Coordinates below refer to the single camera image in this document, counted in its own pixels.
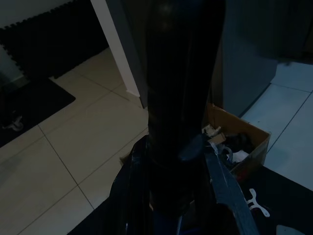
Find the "dark wall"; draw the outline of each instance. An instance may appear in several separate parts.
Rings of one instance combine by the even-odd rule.
[[[288,0],[227,0],[223,32],[224,109],[240,115],[275,76]]]

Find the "open cardboard box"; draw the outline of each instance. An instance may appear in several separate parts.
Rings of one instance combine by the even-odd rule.
[[[213,104],[207,104],[207,112],[208,123],[211,126],[214,128],[220,126],[221,132],[224,134],[246,133],[255,146],[250,155],[230,171],[237,178],[237,181],[243,181],[251,172],[264,164],[270,133],[252,126]]]

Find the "tiled floor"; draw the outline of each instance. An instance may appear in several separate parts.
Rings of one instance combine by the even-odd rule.
[[[279,64],[270,87],[243,116],[272,133],[265,166],[313,190],[313,66]]]
[[[266,166],[313,190],[311,72],[280,64],[243,118],[272,133]],[[119,157],[147,133],[109,49],[54,81],[76,100],[0,148],[0,234],[67,234],[108,197]]]
[[[53,79],[76,100],[0,148],[0,235],[62,235],[110,192],[119,158],[147,133],[110,49]]]

